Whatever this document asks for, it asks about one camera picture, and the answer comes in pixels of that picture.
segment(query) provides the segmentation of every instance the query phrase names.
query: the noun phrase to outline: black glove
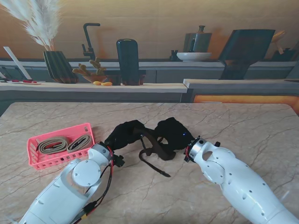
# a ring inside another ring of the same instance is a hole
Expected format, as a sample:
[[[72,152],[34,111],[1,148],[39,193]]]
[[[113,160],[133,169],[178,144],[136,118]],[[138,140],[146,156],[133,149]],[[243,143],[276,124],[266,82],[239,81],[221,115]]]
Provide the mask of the black glove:
[[[112,150],[124,148],[127,144],[136,142],[141,138],[140,134],[133,134],[134,128],[144,129],[144,124],[138,120],[132,120],[116,126],[105,140],[105,144]]]
[[[163,144],[166,151],[184,149],[194,140],[191,133],[175,118],[168,118],[158,123],[155,128],[156,137],[163,137],[168,144]]]

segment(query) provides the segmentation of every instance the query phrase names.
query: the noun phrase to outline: black faucet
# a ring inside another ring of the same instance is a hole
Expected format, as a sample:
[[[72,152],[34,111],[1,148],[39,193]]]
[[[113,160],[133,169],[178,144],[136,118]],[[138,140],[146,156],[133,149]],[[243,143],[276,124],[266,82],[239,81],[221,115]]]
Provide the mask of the black faucet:
[[[84,26],[83,26],[84,33],[85,33],[86,40],[87,40],[87,44],[88,44],[88,51],[86,51],[85,45],[82,44],[83,55],[84,56],[90,56],[91,60],[95,60],[95,55],[94,55],[94,51],[93,51],[93,48],[92,48],[92,44],[90,43],[89,35],[88,35],[88,32],[87,32],[87,26],[97,26],[97,27],[99,27],[100,25],[101,24],[99,24],[99,23],[88,22],[88,23],[85,23]]]

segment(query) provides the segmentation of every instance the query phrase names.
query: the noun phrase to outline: plastic basket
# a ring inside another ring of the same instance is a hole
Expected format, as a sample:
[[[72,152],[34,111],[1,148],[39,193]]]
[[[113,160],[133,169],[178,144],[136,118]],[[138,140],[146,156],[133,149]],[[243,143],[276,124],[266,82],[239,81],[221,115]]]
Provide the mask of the plastic basket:
[[[74,141],[78,137],[84,134],[89,134],[92,137],[93,140],[92,145],[94,145],[92,127],[89,123],[68,127],[65,129],[61,129],[46,134],[41,134],[28,139],[27,152],[29,158],[28,161],[29,165],[39,170],[39,169],[45,169],[46,167],[56,166],[64,162],[72,161],[82,156],[87,156],[87,151],[90,149],[90,147],[73,153],[67,153],[67,151],[64,151],[64,152],[49,154],[49,155],[42,154],[39,151],[36,151],[38,143],[48,138],[56,137],[56,136],[64,136],[64,137],[68,137],[71,141]]]

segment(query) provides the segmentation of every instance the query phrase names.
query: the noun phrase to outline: black bottle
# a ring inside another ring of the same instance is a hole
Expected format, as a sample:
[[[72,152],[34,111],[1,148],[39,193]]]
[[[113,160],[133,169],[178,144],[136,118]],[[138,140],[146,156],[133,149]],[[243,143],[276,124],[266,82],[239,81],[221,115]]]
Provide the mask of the black bottle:
[[[133,39],[120,39],[116,42],[124,85],[139,85],[138,44]]]

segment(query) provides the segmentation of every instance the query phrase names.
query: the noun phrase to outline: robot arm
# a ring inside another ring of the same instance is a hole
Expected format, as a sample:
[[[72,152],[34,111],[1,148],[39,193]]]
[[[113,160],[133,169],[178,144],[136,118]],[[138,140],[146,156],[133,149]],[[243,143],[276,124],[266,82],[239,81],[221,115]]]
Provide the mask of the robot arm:
[[[108,165],[113,152],[101,144],[88,150],[88,159],[75,159],[37,196],[19,222],[20,224],[72,224],[87,201],[101,184],[100,166]],[[81,194],[67,181],[72,180],[80,187],[88,187]]]
[[[198,137],[186,149],[185,160],[199,164],[203,175],[218,184],[223,195],[254,224],[299,224],[265,181],[227,148]],[[203,155],[212,152],[207,160]]]

